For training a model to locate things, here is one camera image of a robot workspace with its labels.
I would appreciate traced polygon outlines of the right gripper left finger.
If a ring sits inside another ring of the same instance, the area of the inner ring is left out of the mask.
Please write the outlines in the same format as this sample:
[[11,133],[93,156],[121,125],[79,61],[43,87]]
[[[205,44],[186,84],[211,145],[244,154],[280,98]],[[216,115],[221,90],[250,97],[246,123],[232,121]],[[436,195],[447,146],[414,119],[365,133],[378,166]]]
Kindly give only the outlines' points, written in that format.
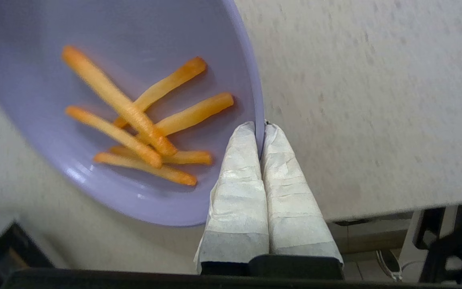
[[247,264],[269,253],[266,192],[255,125],[237,126],[211,189],[207,222],[194,263],[199,274],[211,262]]

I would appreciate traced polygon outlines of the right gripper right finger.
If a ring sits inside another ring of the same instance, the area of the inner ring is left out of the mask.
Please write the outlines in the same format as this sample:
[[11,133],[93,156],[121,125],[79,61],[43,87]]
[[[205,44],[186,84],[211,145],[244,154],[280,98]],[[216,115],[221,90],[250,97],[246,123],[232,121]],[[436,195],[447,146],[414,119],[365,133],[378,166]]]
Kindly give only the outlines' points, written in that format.
[[267,199],[271,253],[330,257],[343,265],[343,258],[294,150],[282,128],[275,124],[265,126],[261,173]]

